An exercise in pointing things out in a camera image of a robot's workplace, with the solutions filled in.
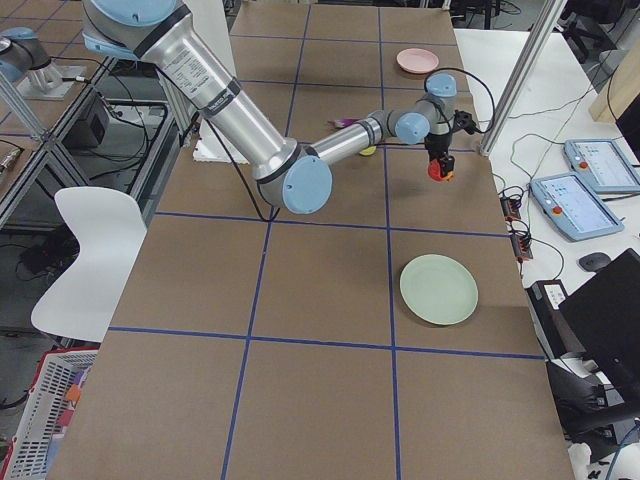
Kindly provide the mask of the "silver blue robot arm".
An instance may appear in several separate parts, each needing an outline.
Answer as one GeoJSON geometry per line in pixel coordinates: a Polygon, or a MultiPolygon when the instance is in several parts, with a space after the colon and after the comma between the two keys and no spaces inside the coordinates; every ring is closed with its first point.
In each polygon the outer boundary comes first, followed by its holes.
{"type": "Polygon", "coordinates": [[[328,201],[331,165],[388,137],[429,154],[428,174],[453,176],[455,79],[431,75],[409,109],[379,110],[309,146],[284,137],[242,89],[194,27],[181,1],[86,1],[85,45],[107,56],[155,65],[251,164],[257,189],[274,207],[311,214],[328,201]]]}

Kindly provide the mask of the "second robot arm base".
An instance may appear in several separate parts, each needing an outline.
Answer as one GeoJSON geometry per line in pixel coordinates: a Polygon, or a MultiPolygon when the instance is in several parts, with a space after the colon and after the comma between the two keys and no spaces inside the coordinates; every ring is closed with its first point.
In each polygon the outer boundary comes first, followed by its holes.
{"type": "Polygon", "coordinates": [[[32,29],[14,27],[1,32],[1,73],[25,99],[61,101],[86,68],[58,64],[32,29]]]}

